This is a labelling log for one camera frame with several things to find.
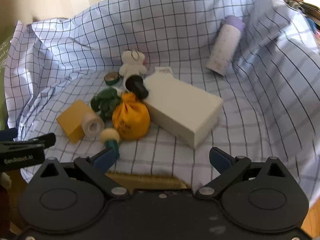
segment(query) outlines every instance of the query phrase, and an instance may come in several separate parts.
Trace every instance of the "white box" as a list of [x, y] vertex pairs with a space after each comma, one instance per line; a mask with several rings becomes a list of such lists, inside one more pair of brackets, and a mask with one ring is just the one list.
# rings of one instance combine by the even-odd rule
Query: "white box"
[[204, 90], [154, 73], [144, 80], [149, 96], [144, 99], [152, 122], [196, 148], [217, 123], [222, 99]]

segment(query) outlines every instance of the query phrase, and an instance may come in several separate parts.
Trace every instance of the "checkered cloth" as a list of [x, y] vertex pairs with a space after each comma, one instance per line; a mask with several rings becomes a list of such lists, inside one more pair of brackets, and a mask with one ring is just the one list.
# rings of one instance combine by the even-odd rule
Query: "checkered cloth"
[[[246, 29], [224, 78], [205, 66], [227, 15]], [[4, 80], [9, 127], [19, 140], [54, 132], [46, 157], [61, 162], [95, 155], [104, 147], [98, 138], [71, 144], [56, 118], [106, 88], [105, 73], [119, 69], [126, 49], [145, 53], [147, 74], [170, 66], [224, 104], [196, 150], [151, 124], [144, 138], [121, 143], [111, 170], [172, 174], [196, 189], [218, 176], [208, 158], [217, 146], [253, 161], [277, 156], [311, 204], [319, 197], [320, 57], [305, 18], [283, 0], [105, 0], [72, 19], [19, 22]], [[38, 168], [22, 169], [25, 180]]]

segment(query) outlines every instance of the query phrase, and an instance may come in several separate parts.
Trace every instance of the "white tape roll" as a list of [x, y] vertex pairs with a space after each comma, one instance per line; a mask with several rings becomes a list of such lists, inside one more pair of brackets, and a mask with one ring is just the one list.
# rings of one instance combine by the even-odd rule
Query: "white tape roll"
[[95, 137], [104, 129], [104, 122], [96, 113], [89, 112], [84, 115], [81, 127], [86, 136]]

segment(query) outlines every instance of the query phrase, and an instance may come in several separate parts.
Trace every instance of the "orange cloth bag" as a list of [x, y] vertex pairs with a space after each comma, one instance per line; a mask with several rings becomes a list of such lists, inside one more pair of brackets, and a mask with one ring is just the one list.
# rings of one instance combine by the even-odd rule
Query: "orange cloth bag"
[[112, 114], [113, 127], [125, 140], [137, 140], [148, 132], [150, 116], [145, 104], [134, 93], [124, 93]]

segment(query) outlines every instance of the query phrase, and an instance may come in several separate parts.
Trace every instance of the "white bottle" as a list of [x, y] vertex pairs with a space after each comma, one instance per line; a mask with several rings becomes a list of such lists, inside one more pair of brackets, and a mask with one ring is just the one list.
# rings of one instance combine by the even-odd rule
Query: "white bottle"
[[207, 68], [223, 76], [225, 75], [226, 67], [233, 58], [244, 26], [245, 24], [240, 18], [234, 15], [226, 17], [213, 46]]

